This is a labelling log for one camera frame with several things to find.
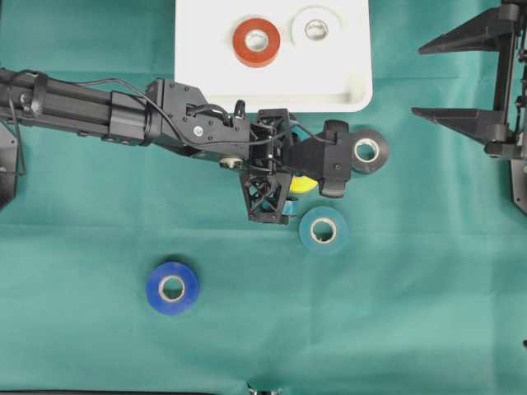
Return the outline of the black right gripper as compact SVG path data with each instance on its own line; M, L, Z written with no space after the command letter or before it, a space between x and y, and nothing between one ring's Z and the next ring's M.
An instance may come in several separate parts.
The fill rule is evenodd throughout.
M494 110L412 108L412 112L484 145L490 157L509 161L513 203L526 212L526 77L515 99L515 123L509 122L514 66L526 64L526 2L502 1L500 7L487 9L418 50L421 55L470 51L499 53Z

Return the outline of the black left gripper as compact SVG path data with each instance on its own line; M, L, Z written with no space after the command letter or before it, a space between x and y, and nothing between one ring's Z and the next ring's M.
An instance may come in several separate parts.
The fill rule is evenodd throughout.
M293 173L287 162L294 138L287 110L260 110L251 120L242 100L229 114L207 102L197 87L167 79L149 84L145 96L154 144L235 171L249 220L288 224L296 209L288 196Z

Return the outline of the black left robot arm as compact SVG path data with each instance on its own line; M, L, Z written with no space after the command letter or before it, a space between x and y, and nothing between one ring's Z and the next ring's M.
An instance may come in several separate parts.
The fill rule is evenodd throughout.
M294 139L285 109L250 119L207 102L193 86L156 79L145 91L103 91L101 81L70 82L43 72L1 71L1 203L16 196L26 167L21 126L97 137L125 146L155 145L177 155L217 162L239 175L248 217L285 225L296 214L290 171L282 165Z

